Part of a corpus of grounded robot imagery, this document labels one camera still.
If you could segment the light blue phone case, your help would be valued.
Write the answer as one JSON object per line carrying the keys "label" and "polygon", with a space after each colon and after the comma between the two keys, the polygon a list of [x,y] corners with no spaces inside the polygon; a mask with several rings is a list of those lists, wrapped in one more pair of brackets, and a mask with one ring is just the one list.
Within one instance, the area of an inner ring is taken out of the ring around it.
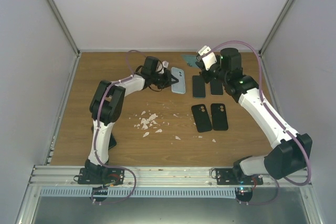
{"label": "light blue phone case", "polygon": [[177,83],[172,84],[171,90],[173,93],[185,94],[186,85],[185,85],[185,73],[184,70],[176,67],[171,68],[171,74],[177,79]]}

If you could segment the black smartphone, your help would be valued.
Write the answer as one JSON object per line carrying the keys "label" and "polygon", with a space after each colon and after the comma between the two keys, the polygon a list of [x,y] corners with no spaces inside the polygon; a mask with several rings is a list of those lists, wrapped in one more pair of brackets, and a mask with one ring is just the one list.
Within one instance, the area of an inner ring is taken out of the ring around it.
{"label": "black smartphone", "polygon": [[223,85],[219,80],[211,80],[210,81],[210,92],[211,95],[223,95]]}

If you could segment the black phone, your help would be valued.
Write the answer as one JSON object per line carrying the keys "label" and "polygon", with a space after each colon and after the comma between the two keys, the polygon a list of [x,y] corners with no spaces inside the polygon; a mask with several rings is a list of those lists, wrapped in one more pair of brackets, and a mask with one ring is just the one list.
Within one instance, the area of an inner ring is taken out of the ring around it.
{"label": "black phone", "polygon": [[117,145],[117,142],[115,140],[115,137],[113,136],[113,134],[110,134],[110,140],[109,140],[109,145],[108,145],[108,150],[114,148]]}
{"label": "black phone", "polygon": [[201,76],[192,76],[192,94],[193,98],[205,98],[205,82]]}

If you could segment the black phone case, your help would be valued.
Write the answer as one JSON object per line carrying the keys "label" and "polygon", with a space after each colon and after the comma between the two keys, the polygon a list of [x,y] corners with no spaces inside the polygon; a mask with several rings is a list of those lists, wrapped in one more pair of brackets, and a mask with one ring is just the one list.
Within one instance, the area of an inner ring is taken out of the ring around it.
{"label": "black phone case", "polygon": [[209,132],[212,130],[207,108],[204,104],[197,104],[191,107],[194,122],[199,133]]}
{"label": "black phone case", "polygon": [[226,107],[222,103],[211,104],[212,127],[215,131],[227,131],[228,120]]}

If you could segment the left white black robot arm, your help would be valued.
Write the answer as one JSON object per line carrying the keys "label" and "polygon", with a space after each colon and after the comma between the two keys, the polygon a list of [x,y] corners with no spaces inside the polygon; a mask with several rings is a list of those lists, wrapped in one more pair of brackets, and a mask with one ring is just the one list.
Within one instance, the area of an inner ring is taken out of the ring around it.
{"label": "left white black robot arm", "polygon": [[148,56],[144,64],[130,76],[114,82],[102,80],[99,83],[89,107],[93,121],[93,139],[85,163],[85,169],[96,184],[103,184],[108,179],[106,166],[109,161],[111,133],[121,115],[124,98],[152,85],[163,90],[178,83],[168,66],[167,61]]}

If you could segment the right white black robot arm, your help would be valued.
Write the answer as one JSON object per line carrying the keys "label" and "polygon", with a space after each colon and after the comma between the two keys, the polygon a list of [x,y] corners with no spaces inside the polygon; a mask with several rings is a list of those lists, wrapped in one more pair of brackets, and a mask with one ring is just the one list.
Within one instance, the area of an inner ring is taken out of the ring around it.
{"label": "right white black robot arm", "polygon": [[306,185],[311,179],[309,161],[312,139],[299,134],[272,107],[261,89],[261,81],[245,75],[241,54],[236,48],[224,48],[216,55],[204,46],[196,56],[196,65],[204,81],[220,81],[225,92],[244,108],[264,132],[272,150],[265,156],[250,156],[234,163],[233,180],[240,185],[252,175],[268,174],[274,179],[287,179],[289,175],[306,168]]}

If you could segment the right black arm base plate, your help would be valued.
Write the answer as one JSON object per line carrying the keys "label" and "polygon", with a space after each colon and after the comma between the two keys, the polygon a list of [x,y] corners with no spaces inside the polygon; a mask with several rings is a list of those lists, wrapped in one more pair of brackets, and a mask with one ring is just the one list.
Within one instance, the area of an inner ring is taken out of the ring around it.
{"label": "right black arm base plate", "polygon": [[257,175],[245,175],[237,167],[212,168],[210,176],[216,179],[217,185],[262,185],[263,179]]}

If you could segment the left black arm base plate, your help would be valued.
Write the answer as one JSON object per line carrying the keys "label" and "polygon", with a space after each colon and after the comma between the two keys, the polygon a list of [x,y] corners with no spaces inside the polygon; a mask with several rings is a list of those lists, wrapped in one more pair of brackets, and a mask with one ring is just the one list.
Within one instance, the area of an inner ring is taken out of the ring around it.
{"label": "left black arm base plate", "polygon": [[124,169],[106,167],[81,168],[74,181],[80,185],[122,185]]}

